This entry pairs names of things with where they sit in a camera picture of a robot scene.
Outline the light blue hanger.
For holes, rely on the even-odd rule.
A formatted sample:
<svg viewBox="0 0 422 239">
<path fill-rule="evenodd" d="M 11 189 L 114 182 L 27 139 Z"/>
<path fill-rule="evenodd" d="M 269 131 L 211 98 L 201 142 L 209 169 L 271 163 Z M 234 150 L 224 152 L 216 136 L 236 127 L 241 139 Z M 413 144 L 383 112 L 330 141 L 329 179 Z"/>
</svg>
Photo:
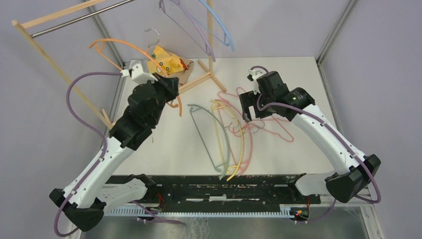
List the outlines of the light blue hanger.
<svg viewBox="0 0 422 239">
<path fill-rule="evenodd" d="M 232 52 L 235 51 L 235 46 L 234 46 L 234 42 L 231 38 L 230 33 L 228 32 L 228 30 L 226 29 L 224 23 L 221 21 L 221 19 L 219 18 L 219 16 L 216 14 L 216 12 L 214 11 L 214 9 L 207 3 L 206 0 L 199 0 L 199 2 L 207 9 L 207 11 L 212 15 L 212 17 L 214 18 L 214 20 L 219 24 L 219 26 L 221 27 L 221 29 L 224 32 L 224 38 L 223 40 L 221 40 L 220 38 L 218 38 L 208 27 L 206 28 L 207 31 L 209 33 L 211 33 L 217 40 L 219 40 L 223 45 L 230 47 Z"/>
</svg>

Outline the orange hanger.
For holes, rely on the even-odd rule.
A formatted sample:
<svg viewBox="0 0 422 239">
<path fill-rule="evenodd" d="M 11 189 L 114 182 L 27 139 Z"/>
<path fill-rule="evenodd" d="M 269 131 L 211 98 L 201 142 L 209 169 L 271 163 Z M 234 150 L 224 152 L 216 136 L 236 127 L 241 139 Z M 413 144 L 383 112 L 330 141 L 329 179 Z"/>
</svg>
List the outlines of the orange hanger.
<svg viewBox="0 0 422 239">
<path fill-rule="evenodd" d="M 88 45 L 89 49 L 94 49 L 101 57 L 103 57 L 105 60 L 107 60 L 108 62 L 110 62 L 113 66 L 115 66 L 117 69 L 119 70 L 123 70 L 122 66 L 118 66 L 118 64 L 116 62 L 114 62 L 113 60 L 111 60 L 109 57 L 107 57 L 103 51 L 104 51 L 104 47 L 107 43 L 117 43 L 118 45 L 123 45 L 128 47 L 131 50 L 134 50 L 135 52 L 141 54 L 141 56 L 144 56 L 147 61 L 152 62 L 154 66 L 156 66 L 158 68 L 158 70 L 154 70 L 153 73 L 158 73 L 161 76 L 165 76 L 168 77 L 169 73 L 167 71 L 165 71 L 164 66 L 161 66 L 158 61 L 156 61 L 150 54 L 148 54 L 146 52 L 146 50 L 141 49 L 140 47 L 125 41 L 125 40 L 121 40 L 121 39 L 116 39 L 116 38 L 99 38 L 94 40 L 92 43 L 90 43 Z"/>
</svg>

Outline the purple hanger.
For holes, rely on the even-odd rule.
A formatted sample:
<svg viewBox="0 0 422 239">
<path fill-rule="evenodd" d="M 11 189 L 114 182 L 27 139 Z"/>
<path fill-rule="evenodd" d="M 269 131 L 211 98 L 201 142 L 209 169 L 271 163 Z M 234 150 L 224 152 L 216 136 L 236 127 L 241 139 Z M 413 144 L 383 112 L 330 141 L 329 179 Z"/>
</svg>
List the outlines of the purple hanger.
<svg viewBox="0 0 422 239">
<path fill-rule="evenodd" d="M 211 58 L 211 60 L 214 62 L 215 61 L 215 55 L 213 52 L 213 49 L 209 43 L 209 41 L 207 40 L 207 38 L 205 37 L 205 34 L 203 33 L 202 30 L 200 30 L 199 26 L 198 26 L 198 22 L 196 21 L 196 19 L 193 17 L 193 15 L 180 3 L 179 0 L 171 0 L 170 2 L 172 2 L 174 5 L 176 5 L 181 11 L 182 13 L 189 19 L 190 23 L 194 26 L 195 30 L 199 33 L 204 45 L 202 46 L 197 40 L 194 39 L 194 37 L 188 33 L 188 31 L 183 28 L 174 18 L 172 18 L 166 11 L 166 7 L 165 7 L 165 3 L 163 0 L 159 0 L 159 9 L 167 16 L 169 17 L 184 33 L 186 33 L 188 35 L 188 37 L 208 56 Z"/>
</svg>

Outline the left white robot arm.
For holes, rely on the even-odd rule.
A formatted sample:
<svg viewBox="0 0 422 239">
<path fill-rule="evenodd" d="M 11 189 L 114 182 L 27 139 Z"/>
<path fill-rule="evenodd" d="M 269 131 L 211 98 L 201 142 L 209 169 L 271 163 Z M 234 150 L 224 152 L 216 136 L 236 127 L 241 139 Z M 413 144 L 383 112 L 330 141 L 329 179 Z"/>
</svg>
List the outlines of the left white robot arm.
<svg viewBox="0 0 422 239">
<path fill-rule="evenodd" d="M 151 80 L 137 84 L 128 96 L 128 105 L 108 135 L 101 135 L 102 147 L 82 171 L 63 189 L 49 197 L 72 222 L 76 230 L 93 229 L 103 216 L 120 206 L 156 198 L 154 181 L 145 174 L 130 176 L 111 189 L 104 184 L 115 170 L 152 134 L 165 105 L 179 95 L 179 79 L 153 74 Z"/>
</svg>

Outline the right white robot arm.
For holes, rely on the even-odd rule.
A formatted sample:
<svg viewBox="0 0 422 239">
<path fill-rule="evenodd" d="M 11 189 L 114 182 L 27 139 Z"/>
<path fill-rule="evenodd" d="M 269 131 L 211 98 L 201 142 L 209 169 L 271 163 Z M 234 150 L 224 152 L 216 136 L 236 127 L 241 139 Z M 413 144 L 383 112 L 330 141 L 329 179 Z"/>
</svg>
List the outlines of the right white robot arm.
<svg viewBox="0 0 422 239">
<path fill-rule="evenodd" d="M 337 201 L 357 198 L 368 203 L 381 202 L 374 179 L 381 160 L 367 155 L 345 138 L 322 113 L 315 99 L 303 88 L 290 90 L 280 74 L 266 69 L 249 69 L 247 79 L 254 90 L 240 94 L 242 118 L 246 122 L 277 114 L 301 129 L 324 153 L 334 170 L 328 173 L 301 174 L 287 190 L 293 203 L 309 195 L 330 194 Z"/>
</svg>

